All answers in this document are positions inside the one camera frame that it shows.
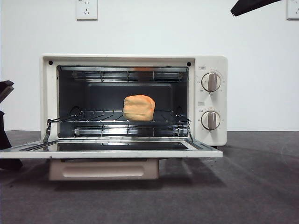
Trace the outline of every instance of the control panel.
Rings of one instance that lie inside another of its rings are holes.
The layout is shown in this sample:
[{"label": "control panel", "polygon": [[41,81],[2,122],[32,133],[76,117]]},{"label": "control panel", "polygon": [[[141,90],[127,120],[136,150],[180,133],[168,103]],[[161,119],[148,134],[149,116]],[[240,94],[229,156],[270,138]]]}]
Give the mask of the control panel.
[{"label": "control panel", "polygon": [[195,139],[223,146],[227,141],[227,59],[200,56],[195,64]]}]

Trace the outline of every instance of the gray carpet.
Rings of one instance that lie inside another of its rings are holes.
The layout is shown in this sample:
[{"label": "gray carpet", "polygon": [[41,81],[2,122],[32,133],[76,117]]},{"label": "gray carpet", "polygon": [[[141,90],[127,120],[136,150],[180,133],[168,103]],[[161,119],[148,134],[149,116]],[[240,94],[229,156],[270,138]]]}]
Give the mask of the gray carpet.
[{"label": "gray carpet", "polygon": [[49,182],[46,160],[22,160],[0,170],[1,224],[299,223],[299,132],[229,132],[220,149],[216,160],[161,160],[156,181]]}]

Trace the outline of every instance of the oven knob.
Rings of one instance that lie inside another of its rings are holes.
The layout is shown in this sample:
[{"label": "oven knob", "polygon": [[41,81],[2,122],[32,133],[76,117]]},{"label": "oven knob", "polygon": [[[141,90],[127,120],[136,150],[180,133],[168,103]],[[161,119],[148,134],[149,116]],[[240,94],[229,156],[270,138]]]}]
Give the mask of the oven knob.
[{"label": "oven knob", "polygon": [[216,72],[205,74],[201,80],[201,85],[208,92],[214,92],[220,87],[220,76]]},{"label": "oven knob", "polygon": [[214,130],[220,124],[220,116],[214,111],[207,111],[201,116],[201,124],[207,130]]}]

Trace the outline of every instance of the bread loaf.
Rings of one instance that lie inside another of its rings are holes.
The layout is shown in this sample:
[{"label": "bread loaf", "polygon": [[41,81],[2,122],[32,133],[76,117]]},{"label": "bread loaf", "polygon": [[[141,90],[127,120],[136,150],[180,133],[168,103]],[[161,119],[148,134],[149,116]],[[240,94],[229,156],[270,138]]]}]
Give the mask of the bread loaf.
[{"label": "bread loaf", "polygon": [[153,120],[155,101],[145,95],[126,97],[124,100],[123,116],[128,120]]}]

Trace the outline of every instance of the white wall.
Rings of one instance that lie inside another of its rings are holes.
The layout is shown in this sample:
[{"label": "white wall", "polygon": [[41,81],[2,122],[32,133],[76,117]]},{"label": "white wall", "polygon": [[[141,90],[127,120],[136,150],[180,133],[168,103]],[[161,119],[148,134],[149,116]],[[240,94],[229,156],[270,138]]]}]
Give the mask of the white wall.
[{"label": "white wall", "polygon": [[39,130],[42,53],[196,54],[228,58],[229,130],[299,130],[299,22],[285,1],[233,17],[237,0],[99,0],[76,21],[75,0],[1,0],[7,130]]}]

